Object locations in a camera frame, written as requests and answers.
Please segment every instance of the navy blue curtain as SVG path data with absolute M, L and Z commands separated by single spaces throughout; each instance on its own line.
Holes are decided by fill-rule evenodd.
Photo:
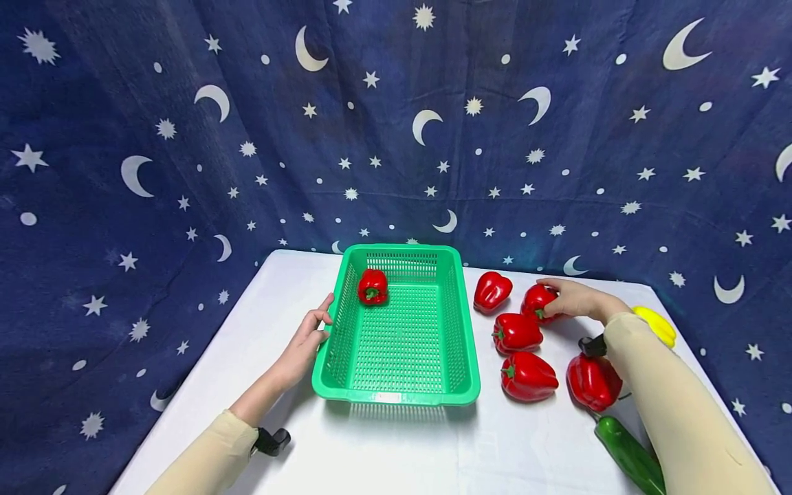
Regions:
M 357 242 L 651 285 L 792 489 L 790 9 L 3 2 L 0 492 L 105 493 L 268 253 Z

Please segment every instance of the human arm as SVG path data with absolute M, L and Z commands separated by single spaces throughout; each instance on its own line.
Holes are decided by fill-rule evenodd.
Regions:
M 234 484 L 250 459 L 256 427 L 286 390 L 310 369 L 332 324 L 333 294 L 306 314 L 280 358 L 204 430 L 146 491 L 147 495 L 216 495 Z
M 624 302 L 571 280 L 539 283 L 560 292 L 547 316 L 588 316 L 605 326 L 607 357 L 630 385 L 668 495 L 775 493 L 701 380 Z

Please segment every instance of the white tablecloth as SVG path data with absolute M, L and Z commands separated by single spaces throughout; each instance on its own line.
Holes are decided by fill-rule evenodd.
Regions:
M 274 252 L 111 493 L 145 492 L 275 361 L 306 311 L 333 290 L 340 265 L 341 257 L 335 255 Z M 464 269 L 469 298 L 484 271 Z M 514 283 L 503 311 L 519 312 L 522 295 L 540 276 L 502 273 Z M 631 307 L 649 307 L 671 321 L 649 287 L 578 281 L 615 294 Z M 482 377 L 482 392 L 473 406 L 430 409 L 326 402 L 313 394 L 307 376 L 263 423 L 270 432 L 286 428 L 291 445 L 275 459 L 256 454 L 229 493 L 640 493 L 594 436 L 593 419 L 573 405 L 565 385 L 566 367 L 578 353 L 578 339 L 598 335 L 602 326 L 576 318 L 544 332 L 539 355 L 553 366 L 561 386 L 551 399 L 531 405 L 509 401 L 501 391 L 503 358 L 494 350 L 492 326 L 493 318 L 473 312 Z M 675 351 L 717 398 L 681 335 Z M 722 402 L 721 407 L 731 419 Z M 646 442 L 630 399 L 619 403 L 614 415 Z

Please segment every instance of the yellow bell pepper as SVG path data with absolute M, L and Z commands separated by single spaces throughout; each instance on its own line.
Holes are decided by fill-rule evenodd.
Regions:
M 649 323 L 650 329 L 668 348 L 673 348 L 676 343 L 676 331 L 668 320 L 650 310 L 648 307 L 636 306 L 633 312 Z

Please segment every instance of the arm sleeve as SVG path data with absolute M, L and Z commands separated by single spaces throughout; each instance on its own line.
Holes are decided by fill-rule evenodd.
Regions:
M 668 495 L 772 495 L 763 467 L 695 373 L 635 314 L 605 327 L 607 357 L 630 385 Z
M 146 491 L 147 495 L 216 495 L 247 466 L 258 431 L 223 411 Z

